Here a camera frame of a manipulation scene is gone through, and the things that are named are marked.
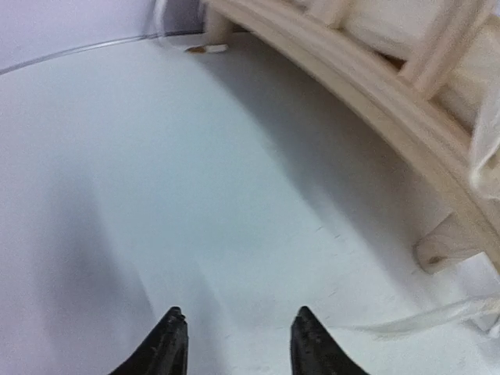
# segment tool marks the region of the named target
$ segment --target wooden crib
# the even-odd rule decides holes
[[[205,43],[226,44],[234,23],[250,30],[339,97],[434,186],[453,214],[416,244],[426,271],[482,251],[500,270],[500,206],[469,181],[476,113],[465,105],[450,110],[449,84],[477,33],[498,21],[495,2],[442,0],[418,43],[400,49],[345,26],[354,2],[206,0]]]

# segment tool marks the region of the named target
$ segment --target white fabric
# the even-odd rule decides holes
[[[460,59],[438,98],[472,130],[488,85],[500,75],[500,22],[492,16]]]
[[[470,183],[486,198],[500,199],[500,78],[491,83],[484,99],[470,153]]]
[[[371,48],[407,59],[444,0],[356,0],[344,28]]]

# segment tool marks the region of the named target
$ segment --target wooden foot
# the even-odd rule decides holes
[[[225,45],[233,33],[233,23],[207,4],[205,14],[205,34],[206,45]]]
[[[466,236],[455,214],[444,219],[415,245],[416,258],[423,270],[428,273],[436,273],[481,251]]]

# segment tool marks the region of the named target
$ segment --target white wall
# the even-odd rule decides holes
[[[170,0],[168,31],[197,30],[197,0]],[[150,34],[152,0],[0,0],[0,71],[84,45]]]

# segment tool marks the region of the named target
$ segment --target wooden frame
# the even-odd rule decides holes
[[[500,270],[500,210],[470,189],[470,135],[445,110],[428,101],[445,82],[450,66],[454,66],[461,56],[466,45],[464,39],[471,38],[484,14],[488,13],[490,0],[459,0],[468,2],[465,10],[445,17],[445,22],[437,20],[433,23],[427,34],[436,34],[436,30],[446,32],[441,37],[431,38],[430,47],[417,47],[401,72],[406,80],[401,79],[388,61],[342,32],[332,30],[331,14],[326,19],[311,16],[319,14],[315,6],[343,9],[338,17],[334,16],[335,27],[345,17],[344,10],[349,1],[316,0],[306,12],[281,0],[207,2],[207,35],[223,34],[225,38],[217,38],[217,43],[226,43],[228,35],[224,25],[230,22],[252,31],[345,102],[450,205],[454,214],[452,221],[444,224],[445,232],[449,238],[456,238],[457,245],[453,247],[450,245],[452,241],[448,241],[447,255],[443,252],[432,255],[430,252],[435,246],[429,245],[429,241],[421,241],[416,250],[424,269],[434,272],[482,250]],[[210,21],[214,14],[218,14],[223,22]]]

